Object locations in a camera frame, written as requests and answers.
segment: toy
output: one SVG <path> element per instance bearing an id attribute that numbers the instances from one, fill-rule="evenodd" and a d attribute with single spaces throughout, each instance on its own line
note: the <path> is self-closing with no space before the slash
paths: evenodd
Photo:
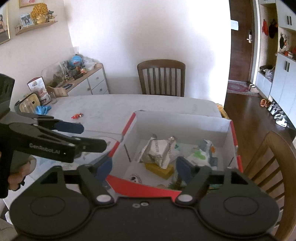
<path id="1" fill-rule="evenodd" d="M 72 119 L 78 119 L 78 118 L 83 117 L 83 116 L 84 116 L 84 114 L 80 113 L 80 114 L 73 115 L 71 118 Z"/>
<path id="2" fill-rule="evenodd" d="M 34 6 L 33 11 L 31 12 L 31 16 L 34 21 L 39 23 L 45 23 L 48 18 L 48 8 L 45 3 L 39 3 Z"/>
<path id="3" fill-rule="evenodd" d="M 79 55 L 74 55 L 72 57 L 72 59 L 69 61 L 69 65 L 72 67 L 72 68 L 75 68 L 77 66 L 80 66 L 82 63 L 82 59 Z"/>

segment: red toy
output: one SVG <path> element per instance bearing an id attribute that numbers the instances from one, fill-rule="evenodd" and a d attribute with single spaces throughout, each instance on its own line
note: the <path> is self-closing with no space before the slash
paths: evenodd
<path id="1" fill-rule="evenodd" d="M 78 119 L 78 118 L 83 117 L 83 116 L 84 116 L 84 114 L 80 113 L 80 114 L 73 115 L 71 118 L 72 119 Z"/>

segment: framed poster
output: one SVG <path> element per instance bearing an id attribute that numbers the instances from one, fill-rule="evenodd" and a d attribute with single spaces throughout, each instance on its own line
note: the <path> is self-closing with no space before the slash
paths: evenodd
<path id="1" fill-rule="evenodd" d="M 33 22 L 29 13 L 21 14 L 20 21 L 21 21 L 23 27 L 28 27 L 28 26 L 34 25 L 34 22 Z"/>
<path id="2" fill-rule="evenodd" d="M 20 5 L 20 8 L 22 8 L 22 7 L 33 6 L 42 2 L 43 0 L 19 0 L 19 5 Z"/>
<path id="3" fill-rule="evenodd" d="M 0 44 L 10 40 L 7 3 L 0 7 Z"/>

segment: wooden chair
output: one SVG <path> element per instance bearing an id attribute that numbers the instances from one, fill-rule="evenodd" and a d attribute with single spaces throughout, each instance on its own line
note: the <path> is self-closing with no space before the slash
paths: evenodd
<path id="1" fill-rule="evenodd" d="M 150 69 L 152 69 L 153 75 L 153 93 L 151 89 L 151 79 L 150 79 Z M 158 86 L 156 80 L 156 73 L 155 69 L 158 69 Z M 174 73 L 174 83 L 172 77 L 172 69 L 175 69 Z M 181 70 L 180 74 L 180 81 L 178 81 L 178 69 Z M 143 70 L 147 72 L 147 82 L 148 82 L 148 93 L 146 91 L 146 84 L 145 78 L 143 74 Z M 142 88 L 142 93 L 146 94 L 154 94 L 154 95 L 168 95 L 168 96 L 181 96 L 184 97 L 184 87 L 185 87 L 185 64 L 176 60 L 169 60 L 169 59 L 156 59 L 156 60 L 149 60 L 138 64 L 138 73 Z M 178 95 L 178 85 L 180 83 L 180 95 Z"/>
<path id="2" fill-rule="evenodd" d="M 258 164 L 258 160 L 265 155 L 269 148 L 274 156 L 266 164 L 262 164 L 264 166 L 255 175 L 251 175 L 252 172 L 254 173 L 254 166 Z M 280 241 L 288 240 L 296 225 L 295 151 L 295 148 L 291 148 L 280 135 L 271 131 L 265 136 L 261 146 L 244 171 L 244 174 L 256 182 L 260 188 L 268 186 L 267 190 L 263 189 L 277 202 L 284 197 L 284 205 L 280 208 L 280 211 L 283 212 L 281 220 L 275 225 L 277 230 L 274 230 L 276 231 L 275 237 Z M 276 162 L 278 167 L 270 173 L 270 167 L 273 166 L 275 168 L 277 166 L 274 165 Z"/>

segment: white cabinet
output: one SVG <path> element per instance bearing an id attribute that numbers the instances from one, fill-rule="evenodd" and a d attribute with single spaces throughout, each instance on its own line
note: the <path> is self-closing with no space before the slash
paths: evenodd
<path id="1" fill-rule="evenodd" d="M 296 30 L 296 14 L 281 0 L 276 0 L 279 27 Z"/>
<path id="2" fill-rule="evenodd" d="M 271 82 L 259 72 L 257 74 L 256 87 L 265 95 L 266 98 L 269 97 Z"/>
<path id="3" fill-rule="evenodd" d="M 256 79 L 256 87 L 261 91 L 264 86 L 264 79 L 265 79 L 264 75 L 258 72 L 257 79 Z"/>
<path id="4" fill-rule="evenodd" d="M 259 0 L 260 4 L 276 3 L 276 0 Z"/>
<path id="5" fill-rule="evenodd" d="M 98 84 L 93 90 L 93 95 L 103 95 L 103 94 L 109 94 L 106 81 L 102 81 L 100 84 Z"/>
<path id="6" fill-rule="evenodd" d="M 89 86 L 91 89 L 94 89 L 99 83 L 101 83 L 105 79 L 103 68 L 98 70 L 97 72 L 93 73 L 89 80 Z"/>
<path id="7" fill-rule="evenodd" d="M 271 87 L 270 95 L 274 100 L 279 103 L 281 99 L 281 94 L 283 92 L 285 80 L 287 77 L 287 65 L 288 65 L 288 58 L 282 54 L 277 55 L 276 59 L 276 69 L 274 73 L 274 80 Z"/>
<path id="8" fill-rule="evenodd" d="M 296 126 L 296 97 L 294 99 L 294 102 L 292 104 L 292 107 L 291 107 L 288 117 L 289 117 L 290 121 L 292 122 L 292 124 L 294 126 Z"/>
<path id="9" fill-rule="evenodd" d="M 287 76 L 281 94 L 281 99 L 278 104 L 286 113 L 286 115 L 289 116 L 293 101 L 296 96 L 296 62 L 293 60 L 288 60 L 287 63 Z"/>
<path id="10" fill-rule="evenodd" d="M 68 96 L 79 96 L 79 95 L 91 95 L 91 88 L 86 80 L 82 81 L 79 85 L 75 86 L 68 92 Z"/>

